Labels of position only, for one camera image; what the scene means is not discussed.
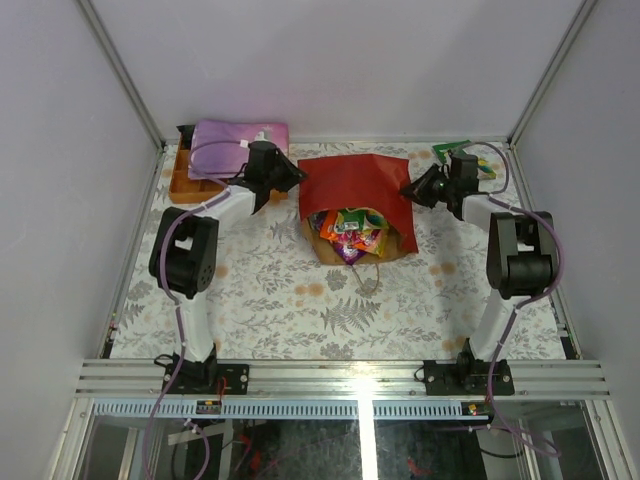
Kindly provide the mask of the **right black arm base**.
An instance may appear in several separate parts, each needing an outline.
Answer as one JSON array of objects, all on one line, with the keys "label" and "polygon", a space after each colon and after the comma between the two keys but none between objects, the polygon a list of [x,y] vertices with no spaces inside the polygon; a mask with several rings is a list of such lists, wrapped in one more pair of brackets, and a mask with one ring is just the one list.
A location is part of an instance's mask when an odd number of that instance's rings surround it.
[{"label": "right black arm base", "polygon": [[514,395],[515,387],[508,362],[498,361],[492,371],[490,367],[490,361],[478,360],[470,352],[462,351],[454,363],[424,360],[422,383],[426,394],[431,396],[486,396],[489,380],[492,380],[494,395]]}]

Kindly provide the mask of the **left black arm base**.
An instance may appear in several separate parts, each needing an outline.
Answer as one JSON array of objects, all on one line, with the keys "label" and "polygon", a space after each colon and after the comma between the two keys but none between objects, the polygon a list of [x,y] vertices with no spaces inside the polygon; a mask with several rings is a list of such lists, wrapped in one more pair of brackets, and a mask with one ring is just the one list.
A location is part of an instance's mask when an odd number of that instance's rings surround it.
[{"label": "left black arm base", "polygon": [[246,395],[248,364],[220,363],[213,352],[204,362],[184,360],[168,393],[172,395]]}]

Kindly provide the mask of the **red paper bag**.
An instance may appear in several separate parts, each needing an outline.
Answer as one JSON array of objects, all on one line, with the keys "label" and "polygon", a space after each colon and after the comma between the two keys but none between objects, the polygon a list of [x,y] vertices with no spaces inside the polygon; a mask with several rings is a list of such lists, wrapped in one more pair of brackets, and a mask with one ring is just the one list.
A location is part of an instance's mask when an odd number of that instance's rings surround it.
[{"label": "red paper bag", "polygon": [[383,254],[367,253],[358,265],[392,262],[419,252],[412,203],[400,194],[411,183],[407,159],[365,153],[302,159],[298,167],[307,174],[299,185],[301,231],[320,263],[345,264],[329,241],[311,227],[309,217],[343,208],[373,209],[390,223]]}]

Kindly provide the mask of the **yellow candy packet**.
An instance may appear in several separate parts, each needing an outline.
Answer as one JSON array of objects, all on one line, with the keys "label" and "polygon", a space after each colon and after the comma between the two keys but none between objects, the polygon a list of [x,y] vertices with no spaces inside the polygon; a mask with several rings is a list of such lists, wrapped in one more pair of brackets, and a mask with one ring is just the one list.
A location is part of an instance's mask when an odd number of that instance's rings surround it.
[{"label": "yellow candy packet", "polygon": [[333,225],[333,241],[355,249],[374,253],[380,249],[387,220],[372,209],[341,209]]}]

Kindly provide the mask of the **green snack packet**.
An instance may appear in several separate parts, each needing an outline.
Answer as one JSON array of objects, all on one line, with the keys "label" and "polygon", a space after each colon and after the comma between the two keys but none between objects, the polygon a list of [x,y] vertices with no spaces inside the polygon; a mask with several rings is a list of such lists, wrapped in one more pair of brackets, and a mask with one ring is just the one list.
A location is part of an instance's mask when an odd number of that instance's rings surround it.
[{"label": "green snack packet", "polygon": [[[432,146],[432,150],[439,163],[442,166],[445,166],[450,164],[451,152],[462,152],[467,154],[466,148],[470,146],[471,142],[469,140],[464,140],[460,142],[435,144]],[[495,180],[497,178],[497,173],[489,162],[478,154],[476,154],[476,157],[478,158],[478,178],[480,180]]]}]

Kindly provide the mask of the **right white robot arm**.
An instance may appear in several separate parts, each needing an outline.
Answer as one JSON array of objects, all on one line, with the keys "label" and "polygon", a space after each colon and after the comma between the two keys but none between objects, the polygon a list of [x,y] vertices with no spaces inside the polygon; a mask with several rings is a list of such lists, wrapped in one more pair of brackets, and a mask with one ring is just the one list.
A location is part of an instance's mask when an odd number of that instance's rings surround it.
[{"label": "right white robot arm", "polygon": [[433,165],[400,190],[417,205],[433,208],[442,203],[455,218],[488,234],[486,277],[491,292],[467,347],[476,360],[461,364],[455,372],[458,387],[472,395],[490,385],[492,373],[482,361],[504,357],[519,311],[549,296],[564,273],[564,252],[553,216],[480,191],[477,163],[473,155],[453,153],[449,166]]}]

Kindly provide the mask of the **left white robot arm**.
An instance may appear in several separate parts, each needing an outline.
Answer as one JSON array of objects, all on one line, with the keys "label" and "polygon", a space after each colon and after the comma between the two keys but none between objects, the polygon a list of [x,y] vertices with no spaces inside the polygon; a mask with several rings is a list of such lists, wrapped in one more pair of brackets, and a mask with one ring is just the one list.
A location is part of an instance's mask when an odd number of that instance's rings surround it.
[{"label": "left white robot arm", "polygon": [[184,382],[201,395],[219,381],[218,369],[206,362],[215,349],[206,291],[216,270],[219,237],[261,210],[272,192],[287,193],[306,179],[274,143],[242,140],[239,145],[248,159],[231,179],[214,180],[220,193],[192,209],[164,210],[149,258],[150,275],[174,304],[175,362],[191,362]]}]

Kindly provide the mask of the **purple candy packet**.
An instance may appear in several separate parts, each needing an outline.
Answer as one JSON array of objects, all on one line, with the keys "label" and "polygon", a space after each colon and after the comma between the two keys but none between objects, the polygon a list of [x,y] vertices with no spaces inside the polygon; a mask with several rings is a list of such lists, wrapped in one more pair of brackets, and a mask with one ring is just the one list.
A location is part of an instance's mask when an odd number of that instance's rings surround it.
[{"label": "purple candy packet", "polygon": [[361,242],[340,243],[333,242],[332,248],[346,265],[352,266],[368,254],[366,247]]}]

